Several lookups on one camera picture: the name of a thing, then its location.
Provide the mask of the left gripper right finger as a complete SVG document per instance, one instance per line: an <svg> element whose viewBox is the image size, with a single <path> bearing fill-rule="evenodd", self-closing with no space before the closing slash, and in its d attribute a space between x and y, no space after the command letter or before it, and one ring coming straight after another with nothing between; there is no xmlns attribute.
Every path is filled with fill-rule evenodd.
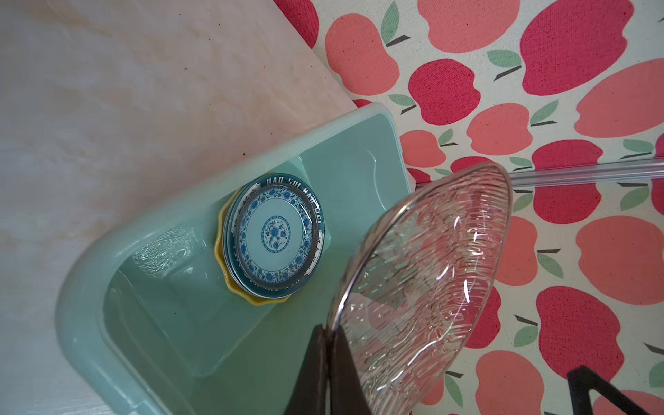
<svg viewBox="0 0 664 415"><path fill-rule="evenodd" d="M372 415L342 327L334 331L330 345L330 411L332 415Z"/></svg>

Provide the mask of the mint green plastic bin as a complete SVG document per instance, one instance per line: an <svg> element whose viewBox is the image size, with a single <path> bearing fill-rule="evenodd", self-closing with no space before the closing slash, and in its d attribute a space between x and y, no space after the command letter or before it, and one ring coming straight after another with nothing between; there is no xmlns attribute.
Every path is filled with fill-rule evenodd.
<svg viewBox="0 0 664 415"><path fill-rule="evenodd" d="M222 206L269 172L303 179L326 237L310 281L282 304L230 292L214 255ZM374 103L264 152L97 240L62 287L56 333L118 414L280 414L349 257L409 194L394 118Z"/></svg>

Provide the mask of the yellow polka dot plate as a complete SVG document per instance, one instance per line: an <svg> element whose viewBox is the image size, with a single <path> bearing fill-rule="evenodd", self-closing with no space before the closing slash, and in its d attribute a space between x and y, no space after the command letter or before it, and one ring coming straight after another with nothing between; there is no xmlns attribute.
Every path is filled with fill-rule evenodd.
<svg viewBox="0 0 664 415"><path fill-rule="evenodd" d="M259 182L259 179L254 180L255 185ZM214 242L214 257L221 268L221 272L225 281L226 286L228 287L228 290L232 292L233 294L237 295L238 297L243 298L245 301L247 301L249 304L252 304L254 307L261 307L261 306L266 306L269 304L283 304L286 301L288 301L291 297L286 296L283 298L261 298L261 297L256 297L252 295L251 293L245 292L240 285L233 279L232 273L230 273L230 268L227 263L227 260L225 258L225 254L223 252L224 248L224 242L223 242L223 236L224 236L224 230L225 230L225 220L227 217L228 209L233 205L233 203L236 201L238 196L244 191L244 188L246 187L254 187L255 186L253 183L247 183L244 185L242 188L239 188L238 190L235 190L235 192L231 193L230 197L228 200L222 205L221 210L219 211L218 214L218 219L217 219L217 235L216 239Z"/></svg>

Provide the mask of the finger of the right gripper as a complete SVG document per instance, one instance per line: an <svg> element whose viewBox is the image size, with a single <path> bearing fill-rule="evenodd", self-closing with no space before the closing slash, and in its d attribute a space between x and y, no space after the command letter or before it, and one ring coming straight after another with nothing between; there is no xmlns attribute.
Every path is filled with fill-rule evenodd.
<svg viewBox="0 0 664 415"><path fill-rule="evenodd" d="M572 402L572 412L593 414L590 392L595 391L607 399L623 414L647 415L641 406L619 391L597 373L586 366L580 366L567 374L567 382Z"/></svg>

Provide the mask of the right aluminium frame post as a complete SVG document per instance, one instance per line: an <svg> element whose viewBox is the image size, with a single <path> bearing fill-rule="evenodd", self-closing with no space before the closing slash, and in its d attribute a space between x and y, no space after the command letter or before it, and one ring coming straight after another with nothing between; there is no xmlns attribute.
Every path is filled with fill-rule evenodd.
<svg viewBox="0 0 664 415"><path fill-rule="evenodd" d="M663 159L622 161L509 174L514 188L555 187L599 182L628 182L663 178Z"/></svg>

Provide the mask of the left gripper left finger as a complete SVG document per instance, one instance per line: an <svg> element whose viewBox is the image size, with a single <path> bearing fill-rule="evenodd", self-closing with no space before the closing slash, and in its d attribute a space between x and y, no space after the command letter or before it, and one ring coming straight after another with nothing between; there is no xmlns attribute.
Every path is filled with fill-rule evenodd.
<svg viewBox="0 0 664 415"><path fill-rule="evenodd" d="M311 333L303 364L284 415L323 415L328 383L326 330L316 326Z"/></svg>

